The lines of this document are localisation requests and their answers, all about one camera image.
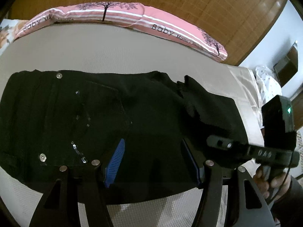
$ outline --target black garment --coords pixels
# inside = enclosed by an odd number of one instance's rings
[[[295,178],[291,177],[289,190],[274,203],[272,213],[281,227],[302,226],[303,188]]]
[[[55,166],[69,166],[80,176],[82,157],[88,163],[102,161],[122,138],[125,154],[115,183],[106,190],[107,204],[195,187],[181,156],[185,136],[201,148],[210,134],[248,142],[234,100],[208,93],[189,76],[175,83],[160,72],[60,73],[62,78],[57,72],[15,73],[0,103],[0,166],[42,193],[54,180]],[[205,152],[214,161],[218,154]]]

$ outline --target beige bed sheet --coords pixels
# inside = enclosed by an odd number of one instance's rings
[[[52,25],[18,39],[0,57],[0,95],[14,72],[22,70],[84,72],[166,72],[173,81],[193,77],[207,91],[234,99],[249,143],[263,145],[259,92],[246,68],[217,63],[186,46],[161,38],[100,24]],[[246,163],[254,174],[257,165]],[[167,198],[125,205],[108,205],[114,226],[191,226],[201,197],[195,188]],[[223,226],[226,187],[217,226]],[[42,196],[0,168],[0,196],[20,226],[29,226]],[[88,226],[85,207],[78,204],[81,226]]]

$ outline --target pink pillow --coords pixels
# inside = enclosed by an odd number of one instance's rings
[[[141,3],[93,2],[50,8],[29,20],[15,39],[55,22],[105,22],[165,38],[194,48],[216,61],[227,52],[202,29],[160,9]]]

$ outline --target dark sleeve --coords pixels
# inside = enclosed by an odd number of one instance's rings
[[[280,220],[281,227],[302,226],[303,188],[291,177],[289,190],[272,206],[272,213]]]

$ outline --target person's arm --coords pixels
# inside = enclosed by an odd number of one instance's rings
[[[262,167],[259,167],[253,179],[266,199],[269,196],[268,189],[279,188],[286,174],[274,178],[270,185],[262,177]],[[303,223],[303,189],[295,178],[288,175],[279,195],[272,207],[273,215],[281,222],[281,227],[302,226]]]

